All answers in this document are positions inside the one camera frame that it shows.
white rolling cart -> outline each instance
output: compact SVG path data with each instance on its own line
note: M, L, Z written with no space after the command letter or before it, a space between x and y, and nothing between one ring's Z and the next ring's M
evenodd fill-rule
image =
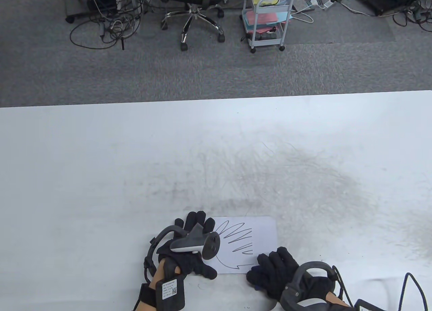
M287 34L287 28L289 24L289 17L291 10L293 8L294 0L259 0L256 4L252 2L252 8L246 8L247 0L243 2L243 10L240 18L243 21L243 26L246 31L246 39L250 46L250 52L255 53L256 47L266 46L266 45L279 45L279 50L285 50L284 41L285 35ZM276 4L269 5L269 2L276 2ZM248 30L247 21L246 21L246 12L249 10L253 10L253 14L255 15L255 21L253 24L253 32L250 35L250 30ZM276 26L276 30L273 32L274 38L270 40L257 40L257 23L258 23L258 14L265 13L287 13L287 19L284 22L279 22L274 24Z

vr controller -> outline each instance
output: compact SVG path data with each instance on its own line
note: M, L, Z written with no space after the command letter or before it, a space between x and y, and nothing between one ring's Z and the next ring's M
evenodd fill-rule
M304 273L312 268L325 270L329 278L338 277L336 272L327 263L310 261L302 264L294 273L292 282L287 283L285 290L282 292L279 303L285 311L330 311L330 305L322 299L300 300L303 295L303 291L300 288L301 279ZM333 291L334 288L335 283L333 283L331 290Z
M201 253L205 260L212 259L216 256L220 248L220 237L216 231L203 233L204 228L200 224L196 224L190 232L179 226L168 226L150 240L150 248L147 257L144 259L144 274L146 276L147 269L152 276L156 273L156 266L153 263L153 253L161 242L161 240L170 232L175 232L180 235L179 239L171 242L169 248L177 253L192 252L194 254Z

sticker label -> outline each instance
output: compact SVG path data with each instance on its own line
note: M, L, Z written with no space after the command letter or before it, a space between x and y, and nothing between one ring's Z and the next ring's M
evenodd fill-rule
M177 294L177 279L162 284L162 300Z

white paper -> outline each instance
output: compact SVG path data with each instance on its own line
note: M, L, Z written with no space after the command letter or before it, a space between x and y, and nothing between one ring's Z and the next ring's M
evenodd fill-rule
M219 252L204 262L218 274L245 274L258 265L257 256L277 249L276 221L269 216L216 217Z

scribble drawing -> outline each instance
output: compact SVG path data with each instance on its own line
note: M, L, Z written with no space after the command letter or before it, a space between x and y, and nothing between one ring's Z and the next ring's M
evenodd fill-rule
M229 220L226 220L224 223L222 223L218 228L216 229L216 232L219 233L219 236L221 237L221 244L224 244L226 240L229 240L225 244L232 244L236 242L240 242L240 246L235 245L235 248L231 251L233 253L241 252L243 255L253 255L253 244L252 240L249 238L252 238L252 228L248 229L242 229L244 226L244 222L237 223L233 226L229 226L230 222ZM240 266L249 266L253 265L253 263L249 264L243 264L243 265L236 265L236 266L228 266L225 263L223 263L218 256L216 256L217 260L224 265L227 268L231 269L240 269Z

